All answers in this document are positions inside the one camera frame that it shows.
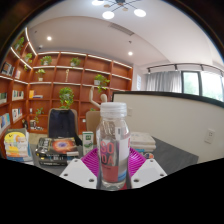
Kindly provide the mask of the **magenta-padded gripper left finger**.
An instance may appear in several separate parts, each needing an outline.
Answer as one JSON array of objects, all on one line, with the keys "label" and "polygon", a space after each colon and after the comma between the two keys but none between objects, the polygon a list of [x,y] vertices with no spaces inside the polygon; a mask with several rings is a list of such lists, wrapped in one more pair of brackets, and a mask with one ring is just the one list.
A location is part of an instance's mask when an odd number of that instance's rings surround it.
[{"label": "magenta-padded gripper left finger", "polygon": [[93,149],[81,159],[73,159],[60,177],[78,186],[96,189],[99,170],[98,152]]}]

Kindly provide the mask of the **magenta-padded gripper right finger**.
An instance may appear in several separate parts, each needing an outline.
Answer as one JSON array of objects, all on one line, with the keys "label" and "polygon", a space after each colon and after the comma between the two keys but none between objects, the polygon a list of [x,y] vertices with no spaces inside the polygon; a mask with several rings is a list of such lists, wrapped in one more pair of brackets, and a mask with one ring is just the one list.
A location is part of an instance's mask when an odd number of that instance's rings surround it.
[{"label": "magenta-padded gripper right finger", "polygon": [[141,188],[166,176],[155,159],[146,159],[133,148],[128,158],[128,173],[132,189]]}]

